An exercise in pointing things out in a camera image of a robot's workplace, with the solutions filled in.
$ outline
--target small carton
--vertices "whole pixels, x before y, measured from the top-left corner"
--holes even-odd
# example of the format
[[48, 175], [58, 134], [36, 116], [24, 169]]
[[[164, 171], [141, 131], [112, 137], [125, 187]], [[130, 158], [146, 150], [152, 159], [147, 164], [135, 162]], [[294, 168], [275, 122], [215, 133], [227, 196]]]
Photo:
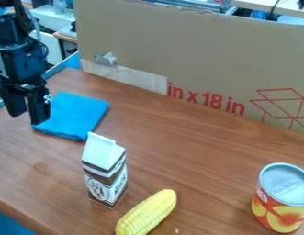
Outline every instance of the small carton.
[[114, 140], [88, 132], [82, 164], [90, 199], [116, 207], [128, 189], [126, 158], [125, 149]]

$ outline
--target corn cob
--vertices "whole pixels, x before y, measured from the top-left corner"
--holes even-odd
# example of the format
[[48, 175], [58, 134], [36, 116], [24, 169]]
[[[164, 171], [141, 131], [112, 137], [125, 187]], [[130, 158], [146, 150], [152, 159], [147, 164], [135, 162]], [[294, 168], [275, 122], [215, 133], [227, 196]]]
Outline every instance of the corn cob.
[[164, 189], [124, 215], [117, 223], [116, 235], [144, 235], [153, 230], [174, 209], [175, 191]]

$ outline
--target can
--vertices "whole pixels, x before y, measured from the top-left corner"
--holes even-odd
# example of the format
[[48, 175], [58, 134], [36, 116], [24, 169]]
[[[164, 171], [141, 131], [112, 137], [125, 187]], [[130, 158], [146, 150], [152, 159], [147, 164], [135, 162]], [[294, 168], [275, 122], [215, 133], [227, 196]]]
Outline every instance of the can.
[[289, 233], [304, 220], [304, 170], [288, 163], [271, 163], [259, 174], [252, 212], [266, 228]]

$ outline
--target silver can lid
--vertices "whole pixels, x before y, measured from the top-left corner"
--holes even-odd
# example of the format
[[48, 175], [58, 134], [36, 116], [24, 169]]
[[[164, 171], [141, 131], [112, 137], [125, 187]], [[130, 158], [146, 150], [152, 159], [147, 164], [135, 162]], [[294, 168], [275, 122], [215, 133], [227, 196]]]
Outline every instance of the silver can lid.
[[304, 207], [304, 170], [288, 163], [272, 163], [260, 172], [260, 185], [276, 201]]

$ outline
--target blue towel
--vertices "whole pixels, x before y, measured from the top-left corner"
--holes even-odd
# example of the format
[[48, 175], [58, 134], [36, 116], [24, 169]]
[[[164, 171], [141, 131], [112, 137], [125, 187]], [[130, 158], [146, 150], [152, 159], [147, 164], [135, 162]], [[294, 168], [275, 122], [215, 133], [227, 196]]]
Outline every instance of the blue towel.
[[59, 92], [51, 102], [51, 118], [32, 128], [83, 141], [108, 107], [107, 101]]

